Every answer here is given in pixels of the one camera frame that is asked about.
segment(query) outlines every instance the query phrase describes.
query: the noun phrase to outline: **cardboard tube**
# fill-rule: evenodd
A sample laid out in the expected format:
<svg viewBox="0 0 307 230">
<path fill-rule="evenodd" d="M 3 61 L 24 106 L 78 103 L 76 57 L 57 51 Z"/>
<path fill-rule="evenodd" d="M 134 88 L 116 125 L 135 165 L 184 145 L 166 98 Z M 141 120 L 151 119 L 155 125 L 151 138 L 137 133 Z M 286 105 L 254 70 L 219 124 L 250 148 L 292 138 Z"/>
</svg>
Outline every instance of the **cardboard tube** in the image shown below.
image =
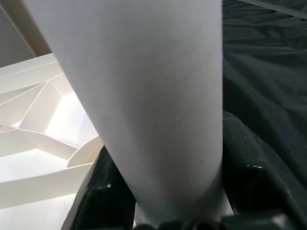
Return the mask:
<svg viewBox="0 0 307 230">
<path fill-rule="evenodd" d="M 159 224 L 225 208 L 218 0 L 25 0 L 138 204 Z"/>
</svg>

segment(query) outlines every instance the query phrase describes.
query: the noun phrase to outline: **white cylinder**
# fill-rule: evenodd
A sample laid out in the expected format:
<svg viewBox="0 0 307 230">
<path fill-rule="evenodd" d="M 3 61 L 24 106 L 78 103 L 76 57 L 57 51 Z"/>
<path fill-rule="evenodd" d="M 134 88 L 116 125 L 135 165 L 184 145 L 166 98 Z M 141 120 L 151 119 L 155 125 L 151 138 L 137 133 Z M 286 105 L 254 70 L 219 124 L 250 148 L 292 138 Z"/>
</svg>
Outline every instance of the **white cylinder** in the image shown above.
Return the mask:
<svg viewBox="0 0 307 230">
<path fill-rule="evenodd" d="M 225 209 L 219 0 L 25 0 L 133 192 L 138 222 Z"/>
</svg>

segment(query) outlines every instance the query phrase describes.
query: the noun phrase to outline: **white tube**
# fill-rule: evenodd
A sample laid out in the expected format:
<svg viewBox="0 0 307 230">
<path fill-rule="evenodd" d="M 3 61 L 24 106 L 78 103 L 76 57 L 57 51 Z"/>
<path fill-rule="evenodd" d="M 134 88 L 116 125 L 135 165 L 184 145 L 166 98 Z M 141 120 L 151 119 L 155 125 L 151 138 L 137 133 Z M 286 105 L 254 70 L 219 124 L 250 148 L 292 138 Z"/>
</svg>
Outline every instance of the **white tube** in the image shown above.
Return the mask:
<svg viewBox="0 0 307 230">
<path fill-rule="evenodd" d="M 25 0 L 133 192 L 138 222 L 225 209 L 219 0 Z"/>
</svg>

